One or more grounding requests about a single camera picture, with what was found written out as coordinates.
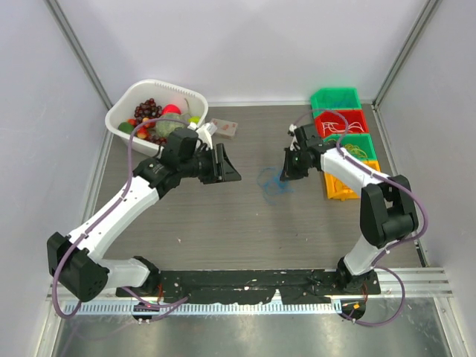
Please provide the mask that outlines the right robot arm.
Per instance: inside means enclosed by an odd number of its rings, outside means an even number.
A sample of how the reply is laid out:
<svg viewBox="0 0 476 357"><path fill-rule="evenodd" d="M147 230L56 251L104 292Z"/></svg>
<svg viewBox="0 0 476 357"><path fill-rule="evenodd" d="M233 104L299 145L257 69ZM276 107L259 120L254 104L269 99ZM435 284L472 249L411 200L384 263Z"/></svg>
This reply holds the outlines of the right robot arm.
<svg viewBox="0 0 476 357"><path fill-rule="evenodd" d="M312 168L328 173L360 198L361 236L338 261L336 286L351 294L364 284L385 250L419 227L417 209L404 176L389 176L352 156L340 141L326 142L312 124L289 127L281 181L303 179Z"/></svg>

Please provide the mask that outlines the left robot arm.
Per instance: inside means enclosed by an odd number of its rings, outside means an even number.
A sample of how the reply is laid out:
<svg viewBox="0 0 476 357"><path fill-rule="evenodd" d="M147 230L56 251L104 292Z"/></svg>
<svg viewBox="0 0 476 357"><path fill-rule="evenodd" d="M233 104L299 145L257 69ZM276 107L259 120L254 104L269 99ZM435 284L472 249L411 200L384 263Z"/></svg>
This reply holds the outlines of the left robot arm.
<svg viewBox="0 0 476 357"><path fill-rule="evenodd" d="M107 260L104 255L136 218L188 178L216 184L240 181L241 176L223 144L210 148L201 143L196 131L174 130L161 154L143 160L93 217L65 236L55 233L48 239L48 267L54 282L82 303L105 289L128 288L144 297L153 295L161 279L153 263L140 256Z"/></svg>

